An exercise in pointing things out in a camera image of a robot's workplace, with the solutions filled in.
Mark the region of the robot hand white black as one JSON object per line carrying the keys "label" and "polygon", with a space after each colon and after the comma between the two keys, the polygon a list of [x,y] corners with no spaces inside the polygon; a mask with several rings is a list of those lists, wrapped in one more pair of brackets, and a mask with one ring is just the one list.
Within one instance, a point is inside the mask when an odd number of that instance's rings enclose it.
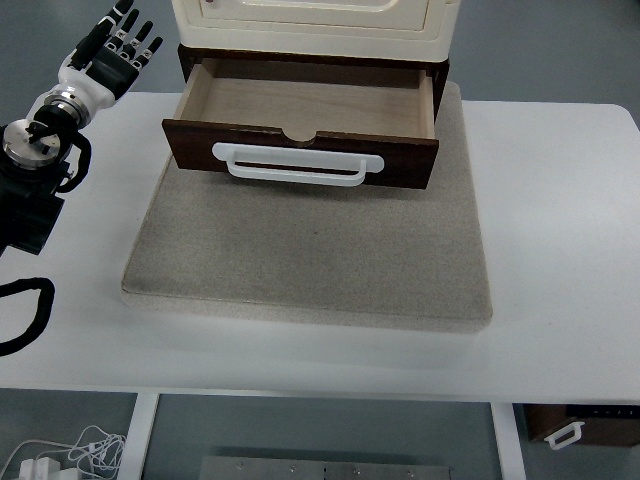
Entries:
{"label": "robot hand white black", "polygon": [[60,85],[65,91],[79,92],[88,109],[113,106],[162,45],[160,37],[144,44],[153,28],[151,21],[131,33],[138,15],[131,1],[116,2],[63,61]]}

